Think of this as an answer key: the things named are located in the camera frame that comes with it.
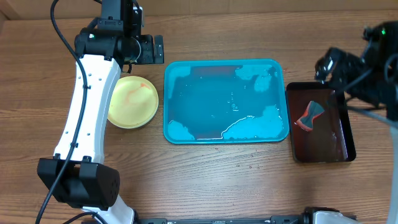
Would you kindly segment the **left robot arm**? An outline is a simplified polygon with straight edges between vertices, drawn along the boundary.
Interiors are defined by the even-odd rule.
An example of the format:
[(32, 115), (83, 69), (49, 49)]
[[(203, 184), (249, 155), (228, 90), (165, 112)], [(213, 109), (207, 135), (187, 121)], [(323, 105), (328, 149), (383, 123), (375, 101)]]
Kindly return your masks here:
[(76, 60), (75, 88), (54, 154), (41, 158), (37, 166), (49, 192), (36, 221), (54, 197), (101, 223), (136, 223), (134, 210), (119, 195), (119, 172), (104, 164), (104, 132), (123, 66), (163, 64), (163, 37), (86, 27), (70, 51)]

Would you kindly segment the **yellow plate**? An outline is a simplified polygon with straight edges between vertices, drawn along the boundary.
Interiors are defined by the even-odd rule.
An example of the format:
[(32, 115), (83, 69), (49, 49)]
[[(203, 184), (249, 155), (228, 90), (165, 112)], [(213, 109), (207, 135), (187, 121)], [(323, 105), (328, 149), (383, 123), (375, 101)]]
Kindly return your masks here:
[(114, 88), (108, 111), (108, 121), (123, 129), (139, 128), (156, 114), (159, 96), (147, 79), (127, 76), (119, 79)]

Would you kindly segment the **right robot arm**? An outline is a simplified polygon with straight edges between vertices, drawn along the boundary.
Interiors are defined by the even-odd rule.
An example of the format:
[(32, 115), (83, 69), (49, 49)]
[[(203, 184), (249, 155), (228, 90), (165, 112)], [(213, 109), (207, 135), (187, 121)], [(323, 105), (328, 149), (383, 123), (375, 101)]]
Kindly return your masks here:
[(363, 39), (368, 45), (360, 57), (329, 48), (315, 64), (315, 80), (326, 82), (336, 96), (347, 93), (373, 106), (360, 109), (343, 103), (344, 109), (390, 126), (394, 165), (387, 222), (397, 223), (397, 21), (365, 28)]

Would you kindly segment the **red and green sponge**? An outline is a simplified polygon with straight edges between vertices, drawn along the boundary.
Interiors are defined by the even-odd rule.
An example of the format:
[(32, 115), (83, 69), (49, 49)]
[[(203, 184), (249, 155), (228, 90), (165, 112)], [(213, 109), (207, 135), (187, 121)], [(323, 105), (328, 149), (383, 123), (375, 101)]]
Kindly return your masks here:
[(313, 121), (325, 112), (323, 107), (315, 102), (310, 101), (301, 117), (296, 120), (295, 124), (305, 131), (313, 130)]

